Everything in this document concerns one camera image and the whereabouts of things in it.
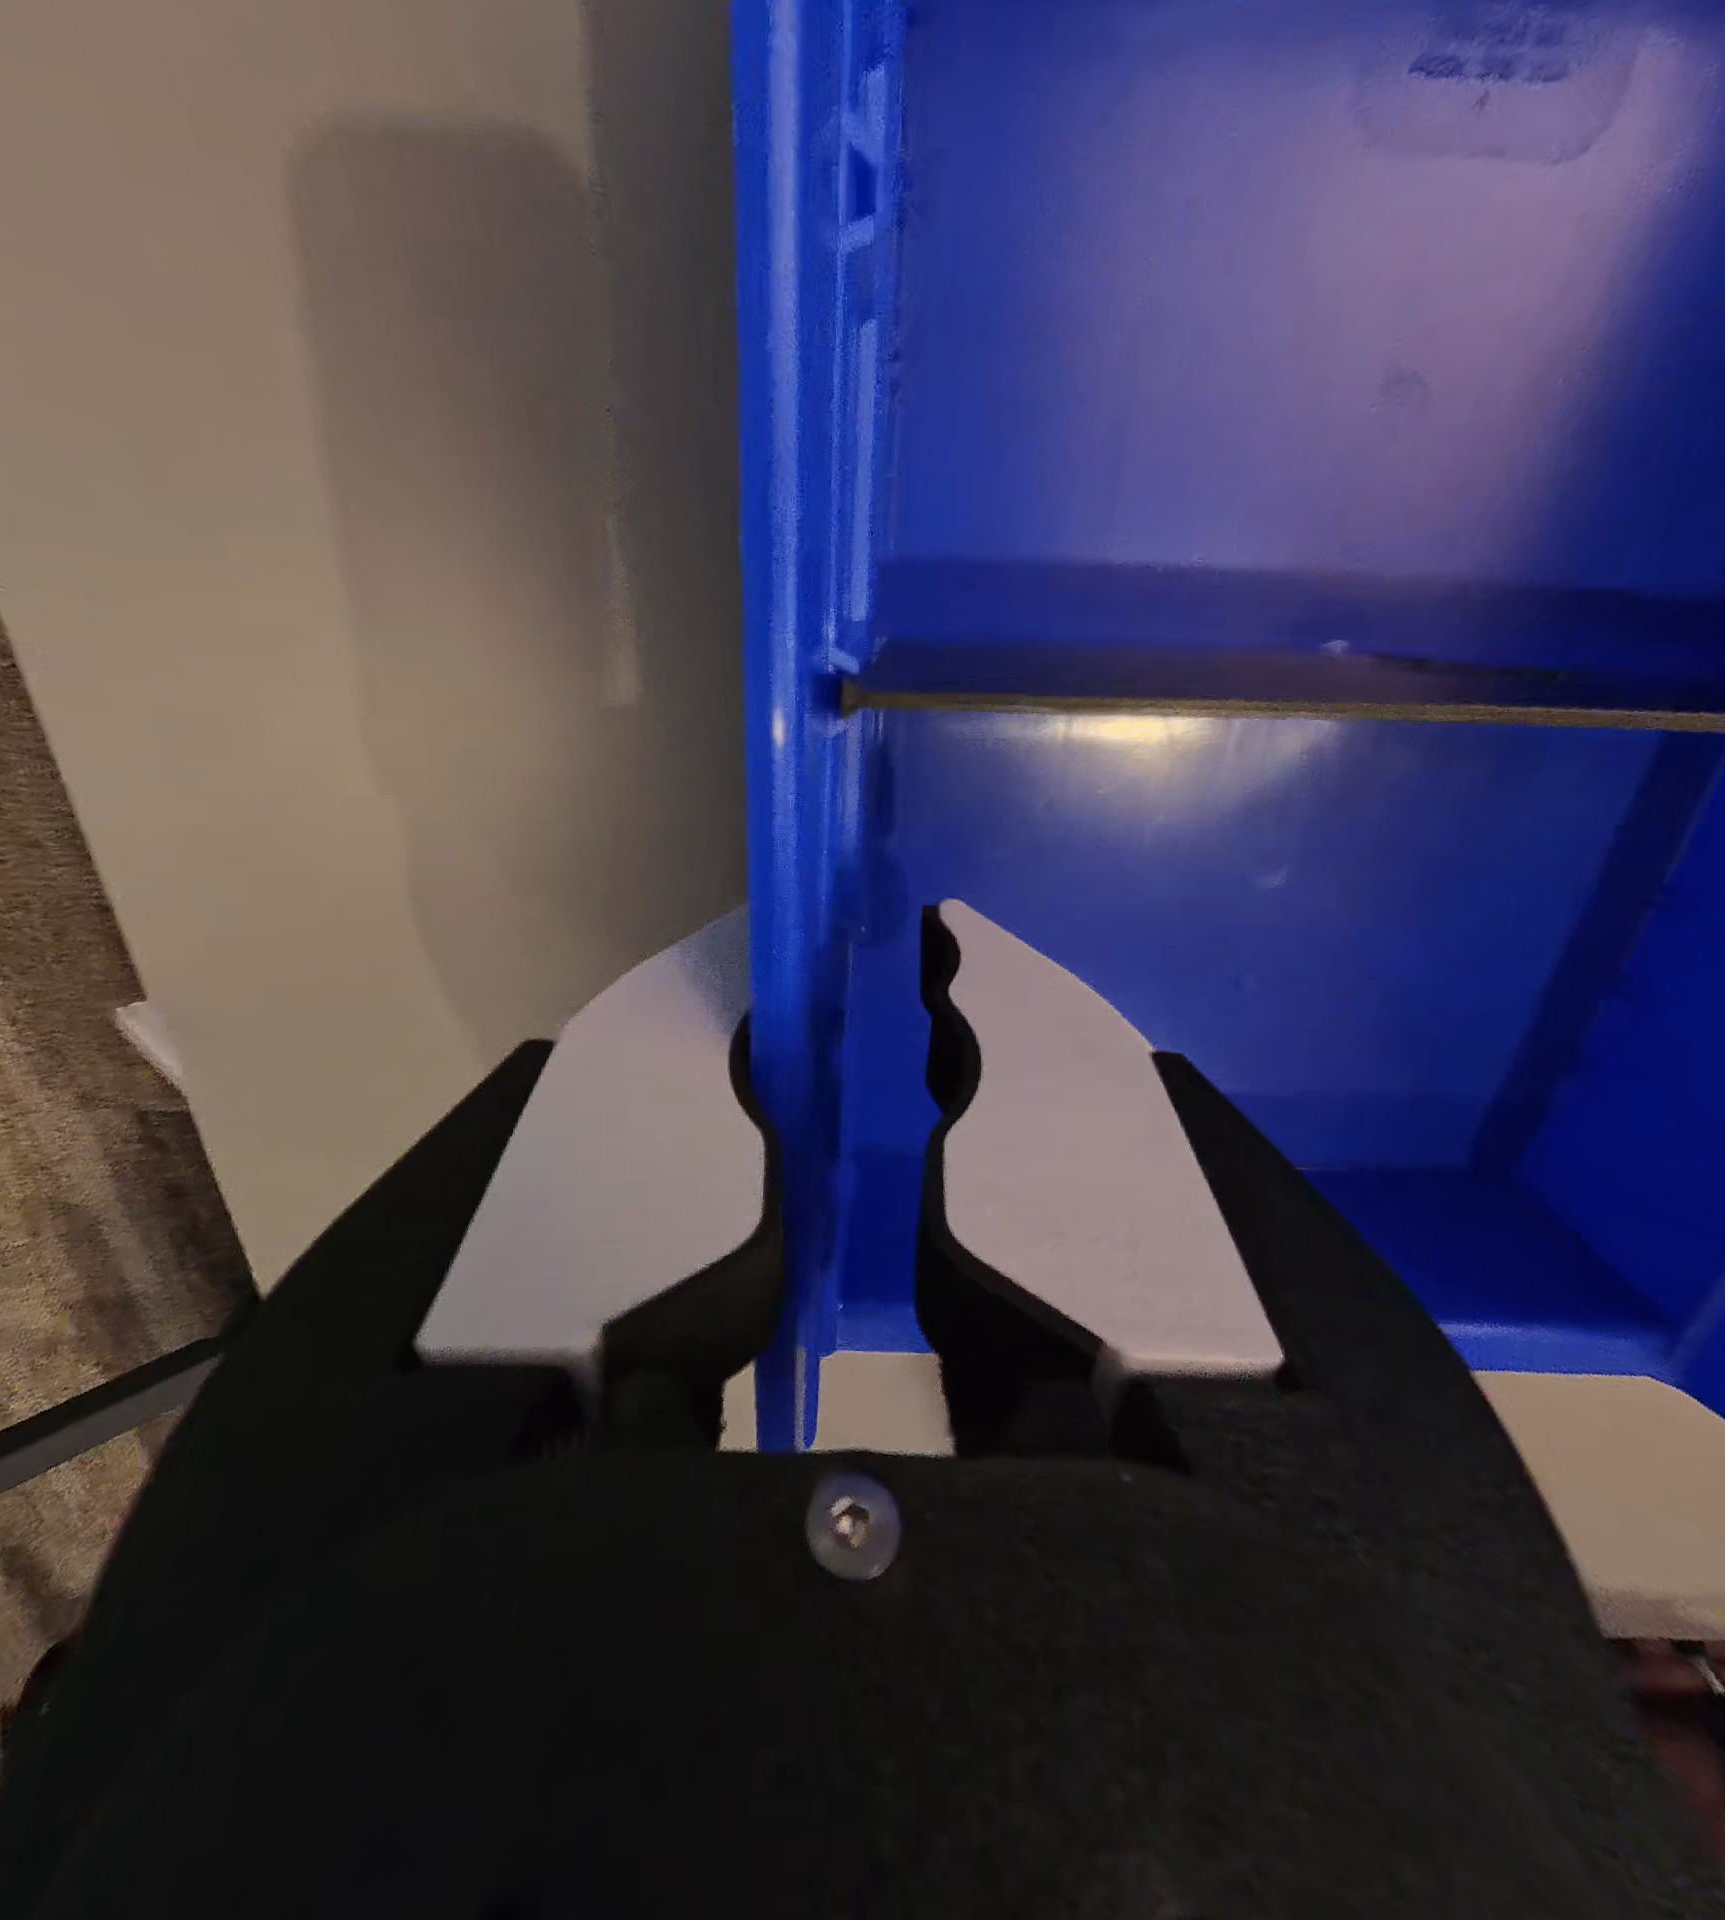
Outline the dark grey bar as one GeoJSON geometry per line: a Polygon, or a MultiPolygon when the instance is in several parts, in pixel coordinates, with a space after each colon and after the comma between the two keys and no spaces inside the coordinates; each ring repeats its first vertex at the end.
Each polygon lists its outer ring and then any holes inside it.
{"type": "Polygon", "coordinates": [[[229,1353],[211,1334],[0,1431],[0,1498],[157,1418],[179,1414],[229,1353]]]}

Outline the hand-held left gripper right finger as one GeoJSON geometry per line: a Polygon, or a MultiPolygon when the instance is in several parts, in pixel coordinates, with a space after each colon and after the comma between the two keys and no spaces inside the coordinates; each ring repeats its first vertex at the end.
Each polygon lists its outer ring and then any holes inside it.
{"type": "Polygon", "coordinates": [[[954,1454],[1167,1454],[1138,1402],[1284,1368],[1156,1048],[969,904],[923,909],[915,1314],[954,1454]]]}

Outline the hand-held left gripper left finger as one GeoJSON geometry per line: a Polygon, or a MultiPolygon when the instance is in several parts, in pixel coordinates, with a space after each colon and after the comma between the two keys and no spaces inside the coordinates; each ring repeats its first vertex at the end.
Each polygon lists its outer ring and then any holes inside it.
{"type": "Polygon", "coordinates": [[[721,1444],[729,1385],[788,1294],[749,1007],[734,907],[571,1016],[416,1328],[420,1360],[548,1370],[606,1439],[721,1444]]]}

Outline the blue bin with divider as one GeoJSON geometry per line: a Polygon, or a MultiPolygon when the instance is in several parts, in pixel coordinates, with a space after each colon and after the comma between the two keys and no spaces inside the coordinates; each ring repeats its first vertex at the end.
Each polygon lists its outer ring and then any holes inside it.
{"type": "Polygon", "coordinates": [[[1725,2],[734,2],[766,1444],[917,1353],[923,909],[1180,1053],[1474,1370],[1725,1418],[1725,2]]]}

